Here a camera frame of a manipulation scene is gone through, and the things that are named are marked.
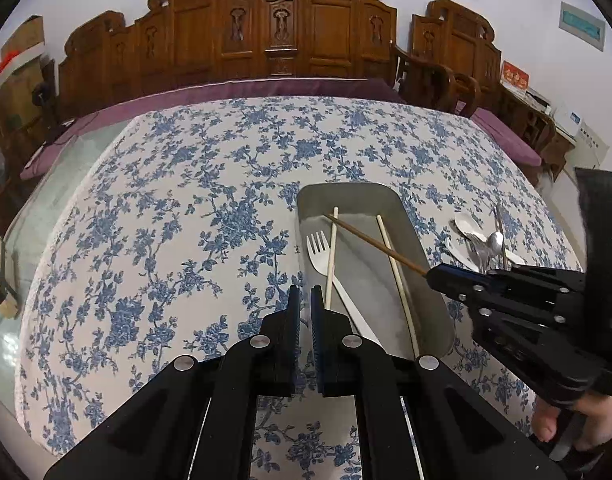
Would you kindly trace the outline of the dark brown chopstick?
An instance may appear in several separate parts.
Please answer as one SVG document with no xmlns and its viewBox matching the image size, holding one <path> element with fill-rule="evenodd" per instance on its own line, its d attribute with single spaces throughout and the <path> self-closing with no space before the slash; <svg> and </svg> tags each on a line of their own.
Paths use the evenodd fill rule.
<svg viewBox="0 0 612 480">
<path fill-rule="evenodd" d="M 375 238 L 368 236 L 366 233 L 359 231 L 358 229 L 356 229 L 354 226 L 351 226 L 347 222 L 344 222 L 338 218 L 334 218 L 332 214 L 324 214 L 324 216 L 327 219 L 329 219 L 332 223 L 336 224 L 337 226 L 340 226 L 342 229 L 348 231 L 349 233 L 352 233 L 353 235 L 360 238 L 367 244 L 373 246 L 380 252 L 384 252 L 384 254 L 387 254 L 390 258 L 393 258 L 394 260 L 403 264 L 404 266 L 406 266 L 406 268 L 410 269 L 411 271 L 416 272 L 417 274 L 423 276 L 424 278 L 426 277 L 426 274 L 428 274 L 427 270 L 422 269 L 420 266 L 413 263 L 411 260 L 409 260 L 405 256 L 399 254 L 398 252 L 395 252 L 394 249 L 388 248 L 383 243 L 379 242 Z"/>
<path fill-rule="evenodd" d="M 508 270 L 508 263 L 507 263 L 507 255 L 506 255 L 506 239 L 504 238 L 504 226 L 502 225 L 502 218 L 501 218 L 501 207 L 500 207 L 500 203 L 496 203 L 495 206 L 495 219 L 496 219 L 496 225 L 497 225 L 497 232 L 499 233 L 499 235 L 497 236 L 499 238 L 499 258 L 500 258 L 500 266 L 502 270 L 507 271 Z"/>
</svg>

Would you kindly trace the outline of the cardboard box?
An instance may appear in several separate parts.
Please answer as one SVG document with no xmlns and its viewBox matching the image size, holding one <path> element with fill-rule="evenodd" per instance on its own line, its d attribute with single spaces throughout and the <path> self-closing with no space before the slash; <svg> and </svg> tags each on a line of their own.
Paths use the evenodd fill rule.
<svg viewBox="0 0 612 480">
<path fill-rule="evenodd" d="M 40 107 L 33 103 L 33 91 L 44 83 L 44 64 L 44 18 L 32 15 L 0 50 L 0 143 L 6 134 L 41 115 Z"/>
</svg>

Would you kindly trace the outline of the blue floral tablecloth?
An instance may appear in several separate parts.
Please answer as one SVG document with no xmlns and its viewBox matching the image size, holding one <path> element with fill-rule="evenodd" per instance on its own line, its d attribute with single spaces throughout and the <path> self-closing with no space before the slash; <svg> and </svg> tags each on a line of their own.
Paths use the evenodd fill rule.
<svg viewBox="0 0 612 480">
<path fill-rule="evenodd" d="M 292 285 L 308 290 L 297 195 L 374 182 L 404 205 L 431 264 L 452 222 L 482 232 L 500 203 L 510 248 L 536 266 L 578 260 L 511 159 L 470 120 L 408 105 L 293 100 L 157 110 L 120 127 L 56 191 L 23 313 L 18 422 L 53 455 L 176 356 L 206 361 L 255 335 Z"/>
</svg>

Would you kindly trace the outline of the red sign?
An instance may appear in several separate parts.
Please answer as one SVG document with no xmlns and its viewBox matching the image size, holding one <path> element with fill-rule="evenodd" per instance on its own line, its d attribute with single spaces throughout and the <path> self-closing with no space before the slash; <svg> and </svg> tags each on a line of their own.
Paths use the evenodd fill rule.
<svg viewBox="0 0 612 480">
<path fill-rule="evenodd" d="M 518 89 L 520 91 L 526 91 L 528 88 L 528 82 L 530 76 L 516 67 L 508 61 L 504 61 L 501 64 L 501 82 L 509 87 Z"/>
</svg>

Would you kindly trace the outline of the purple seat cushion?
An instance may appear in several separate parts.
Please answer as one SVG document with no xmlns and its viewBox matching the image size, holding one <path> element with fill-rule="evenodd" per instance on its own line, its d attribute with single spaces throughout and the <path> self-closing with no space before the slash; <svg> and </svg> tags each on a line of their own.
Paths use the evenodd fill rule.
<svg viewBox="0 0 612 480">
<path fill-rule="evenodd" d="M 221 101 L 252 107 L 256 104 L 281 105 L 293 100 L 315 101 L 317 104 L 334 100 L 398 105 L 406 103 L 391 86 L 376 78 L 249 79 L 170 90 L 111 105 L 77 118 L 73 125 L 58 135 L 58 140 L 38 148 L 21 170 L 20 177 L 24 181 L 42 177 L 74 138 L 106 127 L 131 122 L 136 117 L 157 110 Z"/>
</svg>

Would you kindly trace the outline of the white plastic spoon with hole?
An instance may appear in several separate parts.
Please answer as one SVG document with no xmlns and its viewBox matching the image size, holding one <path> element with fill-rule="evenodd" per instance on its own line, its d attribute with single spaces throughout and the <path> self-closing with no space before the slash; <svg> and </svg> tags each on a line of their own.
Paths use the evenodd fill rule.
<svg viewBox="0 0 612 480">
<path fill-rule="evenodd" d="M 500 256 L 501 245 L 498 244 L 498 252 L 494 252 L 494 248 L 488 242 L 488 236 L 481 232 L 481 230 L 475 225 L 473 219 L 467 214 L 456 214 L 454 217 L 455 226 L 460 234 L 470 240 L 477 248 L 484 249 L 491 256 Z M 526 261 L 515 254 L 508 248 L 504 248 L 504 255 L 507 260 L 516 266 L 524 266 Z"/>
</svg>

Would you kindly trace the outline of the carved wooden bench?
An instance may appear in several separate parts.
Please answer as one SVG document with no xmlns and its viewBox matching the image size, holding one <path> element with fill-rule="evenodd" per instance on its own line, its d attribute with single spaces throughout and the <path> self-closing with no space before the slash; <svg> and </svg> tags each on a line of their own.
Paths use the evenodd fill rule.
<svg viewBox="0 0 612 480">
<path fill-rule="evenodd" d="M 232 80 L 376 78 L 407 104 L 471 119 L 530 180 L 560 174 L 573 144 L 501 82 L 484 16 L 433 0 L 413 15 L 407 49 L 396 25 L 383 0 L 148 0 L 132 23 L 105 11 L 71 33 L 62 62 L 46 59 L 33 91 L 41 115 L 0 150 L 21 179 L 77 118 L 142 96 Z"/>
</svg>

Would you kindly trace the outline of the teal wall sign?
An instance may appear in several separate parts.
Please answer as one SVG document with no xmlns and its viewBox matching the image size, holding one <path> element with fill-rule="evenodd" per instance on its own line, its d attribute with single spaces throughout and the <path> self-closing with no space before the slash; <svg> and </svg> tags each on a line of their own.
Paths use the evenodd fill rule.
<svg viewBox="0 0 612 480">
<path fill-rule="evenodd" d="M 606 22 L 564 1 L 560 7 L 559 28 L 599 51 L 604 50 Z"/>
</svg>

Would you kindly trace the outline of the white plastic rice spoon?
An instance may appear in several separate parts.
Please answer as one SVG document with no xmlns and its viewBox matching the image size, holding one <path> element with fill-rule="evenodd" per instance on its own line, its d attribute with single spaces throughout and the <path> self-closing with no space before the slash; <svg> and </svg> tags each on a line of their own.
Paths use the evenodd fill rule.
<svg viewBox="0 0 612 480">
<path fill-rule="evenodd" d="M 455 246 L 451 243 L 451 240 L 444 240 L 444 247 L 446 252 L 451 255 L 458 263 L 460 263 L 464 268 L 478 273 L 480 272 L 480 268 L 468 257 L 463 255 L 460 250 L 455 248 Z"/>
</svg>

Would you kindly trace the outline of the steel rectangular tray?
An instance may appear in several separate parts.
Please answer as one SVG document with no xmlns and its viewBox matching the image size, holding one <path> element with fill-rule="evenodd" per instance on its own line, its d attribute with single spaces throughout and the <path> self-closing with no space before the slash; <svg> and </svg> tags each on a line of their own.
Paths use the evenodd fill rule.
<svg viewBox="0 0 612 480">
<path fill-rule="evenodd" d="M 337 212 L 342 221 L 383 243 L 376 222 L 379 214 L 392 249 L 424 270 L 430 267 L 402 201 L 390 188 L 377 183 L 307 185 L 297 195 L 297 224 L 303 247 L 304 273 L 306 283 L 321 286 L 323 295 L 326 294 L 327 279 L 309 261 L 306 236 L 322 231 L 329 243 L 332 223 L 324 214 L 332 212 Z M 388 255 L 338 227 L 334 263 L 334 274 L 378 336 L 380 345 L 394 356 L 414 359 Z M 421 275 L 401 263 L 399 267 L 417 331 L 419 356 L 432 354 L 442 358 L 455 341 L 455 329 L 445 300 L 428 287 Z M 330 309 L 349 316 L 335 289 Z"/>
</svg>

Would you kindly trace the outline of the light bamboo chopstick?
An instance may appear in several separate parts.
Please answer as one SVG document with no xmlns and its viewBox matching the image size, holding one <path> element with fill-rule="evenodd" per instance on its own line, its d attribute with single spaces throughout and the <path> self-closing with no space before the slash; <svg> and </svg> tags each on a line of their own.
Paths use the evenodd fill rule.
<svg viewBox="0 0 612 480">
<path fill-rule="evenodd" d="M 336 238 L 338 237 L 338 226 L 332 221 L 330 240 L 329 240 L 329 257 L 327 266 L 327 284 L 326 298 L 324 298 L 324 308 L 329 310 L 332 302 L 333 282 L 334 282 L 334 265 L 335 265 L 335 249 Z"/>
<path fill-rule="evenodd" d="M 387 230 L 385 229 L 383 218 L 379 214 L 376 215 L 376 222 L 378 222 L 378 227 L 379 227 L 379 230 L 382 236 L 382 242 L 384 246 L 387 247 L 388 249 L 392 249 L 391 240 L 390 240 L 390 237 L 388 236 Z M 398 291 L 398 296 L 399 296 L 400 302 L 402 303 L 402 310 L 404 311 L 404 315 L 406 318 L 409 337 L 411 341 L 412 353 L 413 353 L 413 356 L 417 358 L 420 354 L 419 343 L 418 343 L 418 338 L 417 338 L 417 331 L 416 331 L 416 328 L 414 327 L 412 312 L 410 309 L 406 288 L 404 286 L 404 281 L 402 280 L 402 272 L 400 272 L 400 267 L 399 267 L 399 263 L 397 260 L 395 260 L 393 257 L 388 257 L 388 261 L 390 262 L 390 265 L 391 265 L 395 284 L 396 284 L 397 291 Z"/>
</svg>

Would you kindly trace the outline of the small metal spoon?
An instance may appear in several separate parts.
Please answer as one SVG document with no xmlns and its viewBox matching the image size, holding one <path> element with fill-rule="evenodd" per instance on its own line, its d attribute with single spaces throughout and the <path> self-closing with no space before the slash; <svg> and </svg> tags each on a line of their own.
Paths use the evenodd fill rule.
<svg viewBox="0 0 612 480">
<path fill-rule="evenodd" d="M 504 266 L 504 234 L 500 231 L 494 231 L 487 237 L 486 245 L 490 253 L 497 257 L 500 262 L 500 266 Z"/>
</svg>

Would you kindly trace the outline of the long cream plastic fork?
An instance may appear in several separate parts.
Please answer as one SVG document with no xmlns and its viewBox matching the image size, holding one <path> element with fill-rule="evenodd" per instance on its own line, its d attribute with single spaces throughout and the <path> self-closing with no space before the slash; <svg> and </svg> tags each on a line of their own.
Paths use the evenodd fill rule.
<svg viewBox="0 0 612 480">
<path fill-rule="evenodd" d="M 312 267 L 319 274 L 327 278 L 329 243 L 322 231 L 315 232 L 314 234 L 309 234 L 306 236 L 306 250 Z M 346 292 L 346 289 L 335 274 L 333 288 L 338 293 L 338 296 L 340 296 L 342 304 L 345 307 L 350 318 L 352 319 L 353 323 L 355 324 L 358 333 L 360 333 L 361 336 L 367 337 L 370 340 L 374 341 L 376 344 L 379 344 L 380 341 L 378 336 L 376 336 L 372 328 L 364 319 L 364 317 L 356 307 L 356 304 L 353 302 L 352 298 L 350 298 L 349 294 Z"/>
</svg>

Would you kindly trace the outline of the metal fork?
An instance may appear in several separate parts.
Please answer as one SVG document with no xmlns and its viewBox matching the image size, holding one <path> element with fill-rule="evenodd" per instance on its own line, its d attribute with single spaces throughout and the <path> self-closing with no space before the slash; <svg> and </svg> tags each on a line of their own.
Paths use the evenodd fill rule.
<svg viewBox="0 0 612 480">
<path fill-rule="evenodd" d="M 481 274 L 485 274 L 489 264 L 488 248 L 476 237 L 470 237 L 469 243 L 474 254 L 477 256 L 477 265 L 480 268 Z"/>
</svg>

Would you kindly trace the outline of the white electrical box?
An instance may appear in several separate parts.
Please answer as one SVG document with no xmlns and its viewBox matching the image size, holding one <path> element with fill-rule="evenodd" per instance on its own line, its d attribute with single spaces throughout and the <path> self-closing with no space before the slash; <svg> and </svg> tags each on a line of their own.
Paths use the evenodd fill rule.
<svg viewBox="0 0 612 480">
<path fill-rule="evenodd" d="M 609 145 L 587 125 L 582 125 L 575 137 L 575 148 L 568 153 L 573 167 L 599 169 L 608 154 Z"/>
</svg>

